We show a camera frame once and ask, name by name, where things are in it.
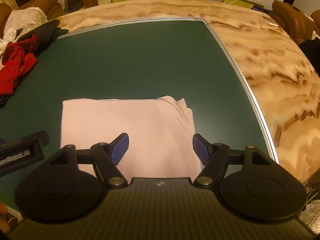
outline metal screw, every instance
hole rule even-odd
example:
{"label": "metal screw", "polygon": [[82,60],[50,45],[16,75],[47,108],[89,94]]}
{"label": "metal screw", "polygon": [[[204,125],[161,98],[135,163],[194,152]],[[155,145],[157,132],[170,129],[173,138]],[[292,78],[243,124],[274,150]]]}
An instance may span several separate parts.
{"label": "metal screw", "polygon": [[112,177],[111,179],[109,179],[109,183],[113,186],[119,186],[124,184],[125,180],[124,178],[121,177]]}
{"label": "metal screw", "polygon": [[203,176],[203,177],[199,177],[197,179],[197,182],[200,183],[201,185],[210,185],[213,180],[209,177]]}

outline red cloth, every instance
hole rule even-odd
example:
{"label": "red cloth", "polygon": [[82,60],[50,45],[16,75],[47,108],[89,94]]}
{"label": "red cloth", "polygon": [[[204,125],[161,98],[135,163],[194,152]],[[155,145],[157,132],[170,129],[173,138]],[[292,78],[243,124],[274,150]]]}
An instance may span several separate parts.
{"label": "red cloth", "polygon": [[2,59],[4,68],[0,71],[0,95],[12,95],[19,85],[19,78],[27,74],[37,63],[33,55],[38,47],[38,37],[9,43]]}

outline green board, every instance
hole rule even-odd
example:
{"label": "green board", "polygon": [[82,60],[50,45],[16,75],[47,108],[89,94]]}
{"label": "green board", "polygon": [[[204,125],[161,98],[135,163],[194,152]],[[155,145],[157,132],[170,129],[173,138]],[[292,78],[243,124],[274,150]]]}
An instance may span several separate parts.
{"label": "green board", "polygon": [[[119,25],[55,41],[0,109],[0,137],[10,141],[46,130],[48,158],[60,148],[63,100],[166,95],[185,98],[196,132],[209,142],[232,149],[251,144],[267,153],[242,85],[201,21]],[[1,177],[0,202],[18,210],[15,187],[40,164]]]}

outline brown leather sofa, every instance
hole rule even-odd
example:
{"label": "brown leather sofa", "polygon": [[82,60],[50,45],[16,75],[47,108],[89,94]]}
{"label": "brown leather sofa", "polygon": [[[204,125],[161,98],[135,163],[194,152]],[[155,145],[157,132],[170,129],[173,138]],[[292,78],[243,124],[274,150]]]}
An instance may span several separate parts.
{"label": "brown leather sofa", "polygon": [[272,3],[269,16],[274,19],[298,45],[305,40],[311,40],[312,32],[320,35],[320,10],[310,15],[314,22],[308,19],[303,12],[292,5],[275,0]]}
{"label": "brown leather sofa", "polygon": [[[39,7],[46,14],[48,20],[64,15],[64,11],[58,0],[31,0],[20,6],[19,9],[22,10],[28,7]],[[11,11],[12,9],[9,5],[0,3],[0,38],[3,38],[4,26]]]}

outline marble table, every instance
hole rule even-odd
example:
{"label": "marble table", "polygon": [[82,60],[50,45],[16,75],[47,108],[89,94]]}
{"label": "marble table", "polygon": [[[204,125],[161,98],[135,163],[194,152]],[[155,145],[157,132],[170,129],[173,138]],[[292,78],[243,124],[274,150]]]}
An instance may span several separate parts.
{"label": "marble table", "polygon": [[198,0],[135,0],[59,17],[61,28],[82,28],[163,17],[204,18],[246,77],[270,130],[279,164],[300,182],[320,167],[320,78],[287,33],[266,14]]}

